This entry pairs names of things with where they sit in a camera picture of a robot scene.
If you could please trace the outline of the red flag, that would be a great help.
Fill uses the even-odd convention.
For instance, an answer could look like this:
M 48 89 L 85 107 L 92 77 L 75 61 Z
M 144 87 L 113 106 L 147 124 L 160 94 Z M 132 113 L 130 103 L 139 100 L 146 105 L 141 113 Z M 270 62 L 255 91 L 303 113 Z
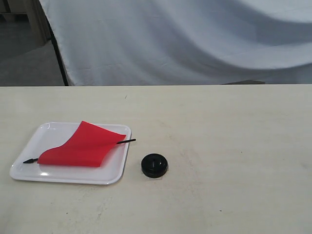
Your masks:
M 48 149 L 38 158 L 24 164 L 38 163 L 52 166 L 100 167 L 106 155 L 119 144 L 133 142 L 118 134 L 82 121 L 74 134 L 61 146 Z

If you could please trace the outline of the black round flag base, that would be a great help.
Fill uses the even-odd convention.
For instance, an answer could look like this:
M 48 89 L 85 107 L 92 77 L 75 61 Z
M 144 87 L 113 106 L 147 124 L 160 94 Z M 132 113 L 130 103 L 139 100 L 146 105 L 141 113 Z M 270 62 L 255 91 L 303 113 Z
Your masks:
M 149 178 L 159 178 L 168 170 L 167 159 L 160 154 L 148 154 L 141 161 L 141 170 Z

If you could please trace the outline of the white backdrop cloth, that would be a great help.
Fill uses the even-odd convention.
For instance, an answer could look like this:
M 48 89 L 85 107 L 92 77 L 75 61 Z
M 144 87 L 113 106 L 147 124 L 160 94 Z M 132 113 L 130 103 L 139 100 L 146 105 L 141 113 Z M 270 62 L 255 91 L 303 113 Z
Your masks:
M 43 0 L 70 84 L 312 81 L 309 0 Z

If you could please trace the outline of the black backdrop stand pole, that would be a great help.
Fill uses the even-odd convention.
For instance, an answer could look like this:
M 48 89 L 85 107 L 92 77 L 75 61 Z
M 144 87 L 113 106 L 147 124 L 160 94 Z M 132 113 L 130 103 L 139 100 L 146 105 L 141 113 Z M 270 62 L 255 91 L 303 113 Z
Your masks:
M 56 54 L 56 58 L 57 58 L 58 66 L 59 66 L 60 73 L 61 73 L 61 76 L 62 76 L 62 79 L 63 79 L 63 83 L 64 83 L 65 86 L 69 86 L 69 83 L 68 83 L 68 80 L 67 80 L 67 76 L 66 76 L 66 71 L 65 71 L 65 68 L 64 68 L 64 65 L 63 65 L 63 61 L 62 61 L 62 58 L 61 58 L 61 54 L 60 54 L 60 51 L 59 51 L 59 47 L 58 47 L 58 44 L 57 44 L 57 40 L 56 40 L 56 38 L 54 36 L 54 33 L 53 33 L 51 27 L 49 29 L 50 29 L 50 34 L 51 34 L 51 43 L 53 45 L 53 48 L 54 48 L 54 51 L 55 51 L 55 54 Z

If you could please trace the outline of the white square plastic tray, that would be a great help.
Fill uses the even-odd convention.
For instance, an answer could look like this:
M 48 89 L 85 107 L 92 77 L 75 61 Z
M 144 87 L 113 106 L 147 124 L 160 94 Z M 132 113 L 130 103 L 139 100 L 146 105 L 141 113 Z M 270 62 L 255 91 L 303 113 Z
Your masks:
M 52 166 L 25 161 L 64 144 L 78 128 L 74 122 L 48 122 L 40 125 L 10 169 L 15 180 L 110 185 L 120 180 L 125 168 L 129 144 L 115 146 L 100 167 Z

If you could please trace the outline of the wooden furniture in background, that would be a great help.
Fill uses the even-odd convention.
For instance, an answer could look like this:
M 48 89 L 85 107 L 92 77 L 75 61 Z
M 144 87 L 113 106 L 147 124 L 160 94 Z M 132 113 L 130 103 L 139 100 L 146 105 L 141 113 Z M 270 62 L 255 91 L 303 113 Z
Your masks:
M 7 22 L 27 16 L 38 46 L 44 46 L 51 39 L 50 26 L 39 0 L 0 0 L 0 15 Z

